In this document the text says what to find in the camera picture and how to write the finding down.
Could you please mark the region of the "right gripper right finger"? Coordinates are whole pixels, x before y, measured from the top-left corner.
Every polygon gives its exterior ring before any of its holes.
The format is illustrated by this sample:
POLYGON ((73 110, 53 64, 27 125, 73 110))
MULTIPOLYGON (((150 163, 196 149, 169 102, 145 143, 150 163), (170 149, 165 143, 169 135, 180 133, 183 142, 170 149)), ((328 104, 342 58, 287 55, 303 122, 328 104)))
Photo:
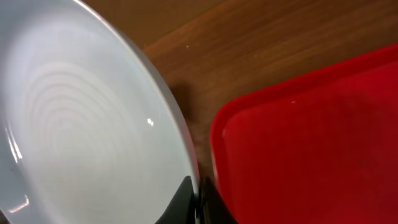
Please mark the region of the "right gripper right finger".
POLYGON ((238 224, 209 177, 200 180, 199 199, 201 224, 238 224))

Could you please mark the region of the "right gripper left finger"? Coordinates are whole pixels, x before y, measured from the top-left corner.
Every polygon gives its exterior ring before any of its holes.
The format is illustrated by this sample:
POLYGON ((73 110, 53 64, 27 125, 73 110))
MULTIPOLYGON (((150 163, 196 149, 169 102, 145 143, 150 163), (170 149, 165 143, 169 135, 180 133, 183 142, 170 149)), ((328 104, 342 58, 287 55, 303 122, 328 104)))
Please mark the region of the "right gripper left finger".
POLYGON ((195 210, 196 199, 192 179, 186 176, 155 224, 195 224, 195 210))

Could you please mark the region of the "large light blue plate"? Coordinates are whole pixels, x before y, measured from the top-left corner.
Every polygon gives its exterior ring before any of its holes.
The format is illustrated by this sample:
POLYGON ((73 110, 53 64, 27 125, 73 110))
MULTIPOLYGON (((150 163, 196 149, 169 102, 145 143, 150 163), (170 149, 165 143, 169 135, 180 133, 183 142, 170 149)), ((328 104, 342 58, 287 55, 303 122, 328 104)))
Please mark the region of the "large light blue plate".
POLYGON ((10 223, 155 223, 199 171, 143 52, 82 1, 1 2, 1 211, 10 223))

